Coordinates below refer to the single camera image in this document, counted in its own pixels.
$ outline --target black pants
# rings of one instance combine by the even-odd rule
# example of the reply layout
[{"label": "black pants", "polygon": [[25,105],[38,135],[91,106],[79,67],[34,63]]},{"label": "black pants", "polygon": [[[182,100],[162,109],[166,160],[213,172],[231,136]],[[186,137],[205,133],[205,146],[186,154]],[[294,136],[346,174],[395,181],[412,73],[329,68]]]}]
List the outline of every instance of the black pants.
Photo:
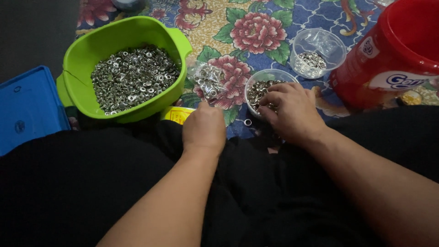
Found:
[{"label": "black pants", "polygon": [[[372,152],[439,181],[439,107],[418,106],[328,123]],[[181,126],[64,131],[0,157],[0,245],[91,246],[179,159]],[[232,138],[219,160],[203,246],[382,244],[304,150],[279,154]]]}]

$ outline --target dark floor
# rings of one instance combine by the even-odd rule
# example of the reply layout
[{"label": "dark floor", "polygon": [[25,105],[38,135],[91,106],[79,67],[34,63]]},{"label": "dark floor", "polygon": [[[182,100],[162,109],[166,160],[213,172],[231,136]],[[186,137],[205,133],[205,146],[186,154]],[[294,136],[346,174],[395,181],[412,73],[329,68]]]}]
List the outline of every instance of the dark floor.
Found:
[{"label": "dark floor", "polygon": [[0,0],[0,83],[38,65],[56,79],[78,12],[79,0]]}]

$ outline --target person's left hand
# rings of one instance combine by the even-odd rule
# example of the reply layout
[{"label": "person's left hand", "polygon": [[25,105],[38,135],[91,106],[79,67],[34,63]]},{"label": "person's left hand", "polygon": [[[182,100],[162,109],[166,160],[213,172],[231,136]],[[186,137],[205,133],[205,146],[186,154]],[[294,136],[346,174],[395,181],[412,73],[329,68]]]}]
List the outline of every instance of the person's left hand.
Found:
[{"label": "person's left hand", "polygon": [[185,152],[209,152],[219,156],[226,144],[223,110],[200,102],[183,124]]}]

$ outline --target blue container lid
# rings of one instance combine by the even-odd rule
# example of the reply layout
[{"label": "blue container lid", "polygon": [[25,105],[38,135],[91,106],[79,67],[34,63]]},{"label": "blue container lid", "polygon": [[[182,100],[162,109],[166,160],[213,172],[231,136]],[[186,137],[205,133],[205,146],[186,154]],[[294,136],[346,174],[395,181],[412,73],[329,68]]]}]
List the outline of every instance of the blue container lid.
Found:
[{"label": "blue container lid", "polygon": [[0,106],[0,156],[35,138],[70,130],[46,66],[1,83]]}]

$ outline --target yellow paper label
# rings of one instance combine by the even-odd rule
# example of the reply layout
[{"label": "yellow paper label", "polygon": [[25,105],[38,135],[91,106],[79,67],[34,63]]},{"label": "yellow paper label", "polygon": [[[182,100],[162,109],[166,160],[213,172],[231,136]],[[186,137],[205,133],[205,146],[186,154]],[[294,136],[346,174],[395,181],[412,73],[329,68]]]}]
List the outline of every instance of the yellow paper label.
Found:
[{"label": "yellow paper label", "polygon": [[186,107],[178,107],[178,106],[170,106],[166,107],[161,113],[162,120],[171,120],[178,124],[184,124],[187,117],[194,111],[195,109],[186,108]]}]

